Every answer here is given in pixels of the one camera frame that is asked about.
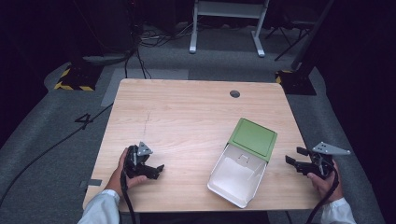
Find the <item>green lid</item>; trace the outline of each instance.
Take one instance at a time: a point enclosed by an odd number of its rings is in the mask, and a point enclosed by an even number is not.
[[[277,133],[250,120],[240,119],[228,143],[268,162],[276,137]]]

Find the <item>wooden table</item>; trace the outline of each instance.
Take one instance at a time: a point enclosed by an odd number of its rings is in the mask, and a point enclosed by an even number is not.
[[[285,155],[309,158],[296,152],[304,142],[280,85],[159,79],[120,83],[92,173],[103,182],[88,187],[84,208],[107,184],[121,152],[142,141],[154,151],[146,165],[165,167],[157,180],[129,190],[136,212],[241,210],[206,186],[240,118],[278,134],[256,196],[244,210],[313,208],[319,197],[310,180],[285,163]],[[125,202],[120,210],[128,211]]]

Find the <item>black cable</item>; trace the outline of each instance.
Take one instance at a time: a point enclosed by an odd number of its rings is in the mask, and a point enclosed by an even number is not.
[[[291,217],[290,217],[289,212],[285,211],[285,213],[286,213],[286,216],[288,217],[289,224],[292,224],[293,222],[291,221]]]
[[[335,189],[337,189],[338,184],[339,184],[339,180],[338,180],[338,172],[337,170],[334,168],[334,166],[332,166],[330,163],[328,163],[327,161],[323,161],[325,163],[327,163],[330,167],[332,167],[332,170],[334,171],[334,181],[332,182],[332,187],[329,189],[329,191],[326,193],[325,197],[322,198],[322,200],[320,200],[320,202],[317,204],[317,206],[315,206],[314,210],[312,210],[311,214],[309,215],[308,220],[306,221],[307,224],[310,224],[312,222],[312,219],[314,219],[315,214],[317,213],[317,211],[319,210],[319,208],[325,204],[327,202],[327,200],[329,200],[330,196],[332,196],[332,194],[334,193]]]
[[[128,71],[126,69],[126,66],[128,64],[129,59],[132,57],[132,53],[129,55],[129,57],[125,60],[125,64],[124,64],[124,73],[125,73],[125,78],[128,78]]]
[[[126,163],[127,163],[128,155],[130,153],[131,153],[131,149],[128,148],[127,156],[124,159],[124,165],[122,167],[122,172],[120,175],[120,184],[121,184],[122,195],[125,199],[126,204],[128,205],[129,214],[131,215],[132,223],[137,224],[136,216],[134,215],[134,208],[132,207],[131,200],[129,199],[129,196],[128,196],[128,192],[127,192],[128,185],[126,183],[126,169],[127,169]]]
[[[147,43],[147,42],[142,41],[140,43],[140,45],[143,46],[143,47],[147,47],[147,48],[161,47],[161,46],[165,45],[166,43],[168,43],[171,40],[178,40],[178,39],[188,35],[188,34],[183,34],[183,33],[186,32],[188,30],[188,28],[191,28],[191,27],[192,27],[192,23],[188,24],[186,27],[184,27],[184,28],[180,29],[179,31],[177,31],[176,34],[173,35],[173,36],[170,36],[170,35],[157,35],[157,33],[155,31],[147,30],[141,36],[143,38],[145,38],[145,39],[151,39],[151,38],[154,39],[155,38],[156,39],[156,43]]]
[[[136,55],[137,55],[137,59],[139,60],[140,67],[142,68],[143,76],[145,77],[145,79],[148,79],[148,78],[146,77],[146,72],[147,72],[148,75],[149,75],[149,78],[152,79],[151,74],[149,73],[149,71],[148,71],[148,70],[146,69],[146,67],[145,67],[145,62],[140,58],[139,49],[137,49]]]
[[[81,127],[79,127],[78,129],[76,129],[75,131],[73,131],[72,133],[70,133],[69,135],[67,135],[64,139],[62,139],[61,141],[59,141],[58,143],[56,143],[55,145],[53,145],[52,147],[48,148],[47,150],[45,150],[44,152],[42,152],[39,156],[37,156],[34,160],[32,160],[31,162],[29,162],[29,164],[27,164],[15,177],[14,179],[11,181],[11,183],[8,185],[6,191],[4,192],[1,200],[0,200],[0,208],[3,204],[4,199],[6,198],[8,192],[11,190],[12,186],[15,184],[15,182],[18,180],[18,178],[20,178],[20,176],[36,161],[38,161],[41,157],[43,157],[44,155],[46,155],[48,152],[50,152],[51,150],[53,150],[54,148],[56,148],[57,146],[59,146],[61,143],[63,143],[64,141],[66,141],[67,139],[69,139],[70,137],[72,137],[73,135],[75,135],[76,133],[78,133],[79,131],[85,129],[85,127],[87,126],[87,124],[93,122],[94,119],[96,119],[97,117],[99,117],[102,113],[104,113],[106,110],[108,110],[111,106],[113,106],[113,104],[107,106],[105,109],[103,109],[99,114],[97,114],[95,117],[93,117],[90,120],[87,120],[84,122],[83,125],[81,125]]]

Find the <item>storage box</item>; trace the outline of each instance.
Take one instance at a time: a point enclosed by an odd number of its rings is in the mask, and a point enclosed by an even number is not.
[[[210,175],[207,187],[240,208],[248,205],[262,181],[277,134],[240,119]]]

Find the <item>metal stand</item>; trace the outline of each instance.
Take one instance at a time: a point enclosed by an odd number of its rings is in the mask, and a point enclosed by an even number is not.
[[[224,2],[206,2],[195,0],[190,53],[195,53],[197,50],[196,45],[198,15],[203,15],[259,19],[256,31],[252,31],[251,35],[253,37],[253,41],[259,57],[264,57],[265,53],[262,48],[262,43],[260,42],[259,35],[262,29],[262,23],[264,21],[265,14],[267,12],[268,2],[268,0],[264,0],[264,4],[254,5]]]

